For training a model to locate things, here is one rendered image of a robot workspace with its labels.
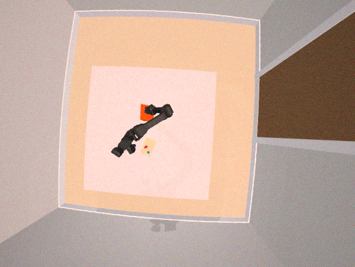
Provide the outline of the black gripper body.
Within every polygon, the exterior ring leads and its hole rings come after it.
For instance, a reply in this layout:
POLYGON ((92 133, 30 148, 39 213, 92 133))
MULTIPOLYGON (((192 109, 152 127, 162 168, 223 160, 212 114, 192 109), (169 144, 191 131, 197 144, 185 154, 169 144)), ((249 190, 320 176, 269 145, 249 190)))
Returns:
POLYGON ((118 144, 119 147, 114 147, 111 150, 111 153, 113 153, 114 155, 116 155, 118 158, 120 158, 120 156, 123 154, 124 148, 120 145, 120 143, 118 144))

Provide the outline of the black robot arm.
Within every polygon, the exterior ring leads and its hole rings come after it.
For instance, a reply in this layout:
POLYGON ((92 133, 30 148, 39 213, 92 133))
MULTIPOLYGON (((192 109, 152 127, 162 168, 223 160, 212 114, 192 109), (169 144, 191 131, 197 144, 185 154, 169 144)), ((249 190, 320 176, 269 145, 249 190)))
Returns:
POLYGON ((144 134, 147 133, 148 129, 157 125, 159 122, 170 118, 173 115, 173 110, 170 104, 165 104, 162 107, 155 107, 153 104, 150 104, 148 106, 145 106, 144 113, 151 115, 159 113, 159 115, 145 122, 144 124, 135 125, 133 128, 130 128, 130 130, 125 133, 120 145, 129 154, 133 154, 136 151, 136 144, 132 144, 132 142, 134 140, 136 142, 139 141, 144 136, 144 134), (135 134, 138 138, 135 136, 135 134))

